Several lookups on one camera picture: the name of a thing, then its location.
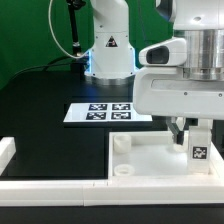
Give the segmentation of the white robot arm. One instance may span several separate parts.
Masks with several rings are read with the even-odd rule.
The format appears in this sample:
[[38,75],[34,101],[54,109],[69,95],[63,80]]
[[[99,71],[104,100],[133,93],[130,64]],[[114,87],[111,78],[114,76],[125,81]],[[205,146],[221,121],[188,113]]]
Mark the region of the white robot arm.
[[224,119],[224,0],[155,0],[173,24],[170,39],[136,52],[129,43],[125,0],[90,0],[94,44],[90,81],[104,85],[134,80],[133,104],[140,114],[196,118],[193,144],[211,140],[212,123]]

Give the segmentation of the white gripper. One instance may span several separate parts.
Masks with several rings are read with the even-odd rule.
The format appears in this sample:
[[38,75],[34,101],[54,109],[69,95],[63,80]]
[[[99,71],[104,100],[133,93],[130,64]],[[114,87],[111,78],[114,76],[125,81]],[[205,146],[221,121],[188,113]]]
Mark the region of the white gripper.
[[224,120],[224,81],[188,78],[181,65],[187,59],[187,42],[171,38],[139,53],[143,67],[133,87],[133,105],[139,114],[168,116],[173,142],[184,143],[184,131],[175,117]]

